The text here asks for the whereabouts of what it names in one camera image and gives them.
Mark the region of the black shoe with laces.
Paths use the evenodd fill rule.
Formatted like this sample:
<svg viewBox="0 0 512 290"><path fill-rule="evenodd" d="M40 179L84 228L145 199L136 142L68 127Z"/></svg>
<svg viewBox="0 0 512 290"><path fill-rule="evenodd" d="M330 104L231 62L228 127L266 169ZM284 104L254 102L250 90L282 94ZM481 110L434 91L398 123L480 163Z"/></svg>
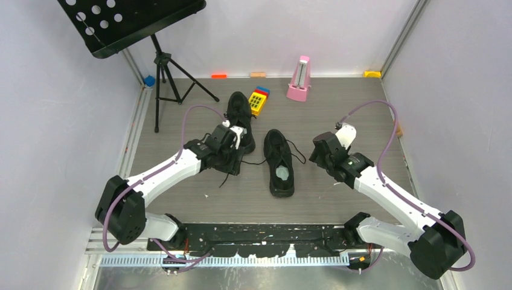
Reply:
<svg viewBox="0 0 512 290"><path fill-rule="evenodd" d="M295 192L292 153L285 136L277 129L267 132L263 153L269 166L269 189L276 198L288 198Z"/></svg>

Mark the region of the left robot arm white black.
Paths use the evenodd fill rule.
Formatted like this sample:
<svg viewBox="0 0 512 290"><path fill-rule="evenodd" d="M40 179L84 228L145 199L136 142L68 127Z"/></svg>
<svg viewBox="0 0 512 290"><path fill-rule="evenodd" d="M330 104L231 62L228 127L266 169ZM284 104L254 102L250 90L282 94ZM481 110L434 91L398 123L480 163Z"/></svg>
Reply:
<svg viewBox="0 0 512 290"><path fill-rule="evenodd" d="M245 153L242 139L247 130L218 125L205 140L191 140L171 158L127 179L110 178L95 211L95 218L120 245L138 238L157 239L171 250L185 242L185 227L170 214L151 214L146 208L159 195L206 169L238 175Z"/></svg>

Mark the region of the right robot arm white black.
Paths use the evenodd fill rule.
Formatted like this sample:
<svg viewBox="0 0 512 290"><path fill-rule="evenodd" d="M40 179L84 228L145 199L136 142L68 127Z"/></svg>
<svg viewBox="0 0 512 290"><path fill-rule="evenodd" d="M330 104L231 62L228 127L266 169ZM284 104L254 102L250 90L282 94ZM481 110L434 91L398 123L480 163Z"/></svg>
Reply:
<svg viewBox="0 0 512 290"><path fill-rule="evenodd" d="M346 243L353 248L365 243L389 248L409 257L420 272L435 280L455 270L454 264L469 250L462 217L426 205L380 173L365 155L350 154L354 138L342 132L320 134L313 139L309 160L337 182L371 198L400 225L360 212L344 223Z"/></svg>

